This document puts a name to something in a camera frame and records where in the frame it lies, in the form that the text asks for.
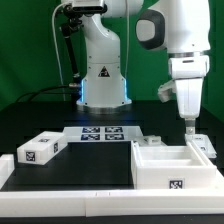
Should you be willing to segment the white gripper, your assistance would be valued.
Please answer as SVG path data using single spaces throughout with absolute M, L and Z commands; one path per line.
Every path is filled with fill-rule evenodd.
M 186 133 L 194 135 L 195 119 L 200 114 L 203 81 L 210 69 L 209 57 L 170 58 L 168 65 L 175 85 L 179 115 L 186 119 Z

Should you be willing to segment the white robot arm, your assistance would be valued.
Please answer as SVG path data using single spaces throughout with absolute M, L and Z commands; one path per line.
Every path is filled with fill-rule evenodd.
M 119 70 L 120 39 L 102 25 L 104 18 L 122 17 L 129 11 L 138 16 L 135 25 L 138 46 L 131 57 L 139 63 L 136 71 L 146 72 L 148 52 L 167 53 L 171 80 L 160 86 L 159 98 L 166 102 L 174 93 L 186 133 L 195 133 L 203 80 L 210 69 L 208 0 L 157 0 L 147 9 L 142 8 L 144 0 L 61 0 L 61 3 L 69 19 L 81 21 L 85 37 L 87 74 L 81 81 L 79 108 L 97 112 L 131 103 Z

